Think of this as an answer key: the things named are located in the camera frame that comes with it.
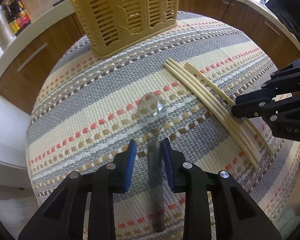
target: tablecloth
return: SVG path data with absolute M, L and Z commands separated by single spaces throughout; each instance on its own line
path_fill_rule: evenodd
M 38 95 L 27 131 L 28 170 L 39 204 L 69 172 L 95 171 L 124 151 L 132 138 L 138 153 L 131 187 L 125 195 L 114 195 L 116 237 L 181 239 L 185 195 L 172 193 L 165 176 L 166 229 L 155 233 L 151 225 L 147 133 L 137 109 L 144 94 L 155 92 L 169 113 L 159 138 L 169 137 L 173 149 L 205 171 L 229 171 L 268 217 L 275 219 L 296 177 L 300 143 L 274 138 L 262 118 L 254 118 L 274 152 L 267 152 L 260 139 L 251 135 L 262 155 L 259 169 L 254 170 L 218 119 L 163 62 L 171 57 L 180 64 L 191 63 L 233 100 L 259 89 L 277 68 L 234 27 L 185 12 L 178 13 L 177 23 L 105 60 L 94 57 L 84 36 L 60 59 Z M 210 211 L 214 228 L 212 206 Z

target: wooden chopstick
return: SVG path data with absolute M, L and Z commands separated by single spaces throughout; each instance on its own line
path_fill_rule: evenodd
M 204 76 L 199 70 L 197 70 L 194 66 L 192 66 L 189 63 L 185 64 L 185 67 L 187 69 L 189 69 L 192 73 L 194 73 L 196 76 L 198 76 L 199 78 L 201 78 L 203 80 L 203 82 L 205 82 L 209 87 L 211 87 L 213 90 L 215 90 L 229 105 L 234 106 L 235 103 L 234 101 L 228 97 L 226 95 L 226 93 L 224 93 L 216 84 L 214 84 L 210 79 L 208 79 L 206 76 Z M 243 119 L 245 122 L 243 122 L 243 124 L 247 124 L 246 127 L 248 130 L 252 131 L 252 133 L 255 133 L 258 138 L 261 140 L 261 142 L 263 143 L 263 145 L 266 147 L 266 149 L 268 150 L 268 152 L 271 154 L 271 156 L 274 155 L 274 152 L 272 151 L 271 147 L 269 146 L 268 142 L 266 141 L 266 139 L 263 137 L 263 135 L 261 134 L 261 132 L 258 130 L 258 128 L 253 124 L 253 122 L 251 122 L 248 118 L 244 117 Z
M 224 108 L 224 106 L 204 87 L 191 73 L 189 73 L 185 68 L 183 68 L 179 63 L 175 62 L 173 59 L 168 59 L 168 61 L 172 62 L 177 68 L 179 68 L 183 73 L 185 73 L 191 80 L 196 83 L 202 93 L 206 98 L 210 98 L 213 103 L 215 109 L 221 114 L 221 116 L 225 119 L 225 121 L 233 128 L 234 132 L 237 136 L 242 140 L 242 143 L 247 147 L 250 151 L 252 157 L 255 159 L 257 163 L 261 160 L 261 154 L 257 150 L 256 146 L 253 144 L 251 139 L 246 135 L 243 128 L 233 119 L 231 114 Z
M 212 112 L 213 115 L 215 115 L 218 118 L 218 120 L 223 124 L 223 126 L 227 129 L 230 135 L 234 138 L 239 147 L 245 152 L 252 166 L 255 169 L 258 169 L 259 166 L 251 154 L 251 152 L 253 152 L 251 146 L 245 141 L 241 133 L 237 134 L 231 127 L 231 125 L 229 125 L 229 123 L 225 120 L 225 118 L 227 118 L 226 115 L 220 109 L 218 109 L 216 103 L 213 102 L 213 100 L 206 95 L 206 93 L 200 88 L 200 86 L 196 82 L 194 82 L 194 80 L 191 79 L 192 75 L 189 72 L 187 72 L 183 67 L 179 68 L 180 65 L 178 67 L 168 60 L 166 60 L 164 65 L 205 104 L 205 106 Z

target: yellow basket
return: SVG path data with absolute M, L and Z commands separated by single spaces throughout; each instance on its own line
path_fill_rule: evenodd
M 179 0 L 71 0 L 92 51 L 110 57 L 176 25 Z

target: spoon handle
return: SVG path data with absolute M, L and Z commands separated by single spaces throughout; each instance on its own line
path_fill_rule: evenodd
M 159 150 L 158 136 L 153 136 L 148 143 L 148 165 L 151 195 L 152 225 L 155 232 L 164 230 L 162 155 Z

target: floor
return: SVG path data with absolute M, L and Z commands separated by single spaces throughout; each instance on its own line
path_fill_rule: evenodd
M 0 185 L 0 221 L 15 239 L 38 207 L 31 188 Z

